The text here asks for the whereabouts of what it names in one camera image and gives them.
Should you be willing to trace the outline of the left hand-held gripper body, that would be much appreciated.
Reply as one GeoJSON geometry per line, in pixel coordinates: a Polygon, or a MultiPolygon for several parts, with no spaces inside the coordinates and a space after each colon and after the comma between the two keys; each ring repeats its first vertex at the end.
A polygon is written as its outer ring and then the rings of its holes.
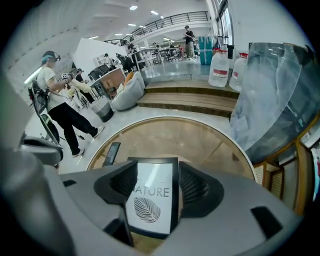
{"type": "Polygon", "coordinates": [[[21,139],[20,149],[34,154],[44,165],[56,166],[64,157],[63,149],[44,138],[26,136],[21,139]]]}

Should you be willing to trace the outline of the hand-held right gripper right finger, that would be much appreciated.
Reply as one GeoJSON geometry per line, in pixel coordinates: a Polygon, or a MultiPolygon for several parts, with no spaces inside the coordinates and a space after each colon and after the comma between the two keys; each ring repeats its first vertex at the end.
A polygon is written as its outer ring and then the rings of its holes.
{"type": "Polygon", "coordinates": [[[180,161],[177,219],[203,218],[222,202],[225,190],[216,178],[180,161]]]}

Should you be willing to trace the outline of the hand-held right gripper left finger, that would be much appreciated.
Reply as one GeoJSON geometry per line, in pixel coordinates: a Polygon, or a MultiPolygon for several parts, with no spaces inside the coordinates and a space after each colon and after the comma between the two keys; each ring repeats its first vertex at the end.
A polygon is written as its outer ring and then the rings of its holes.
{"type": "Polygon", "coordinates": [[[94,183],[95,193],[107,204],[119,206],[118,217],[113,219],[103,231],[118,241],[133,247],[126,203],[137,183],[138,164],[135,160],[101,176],[94,183]]]}

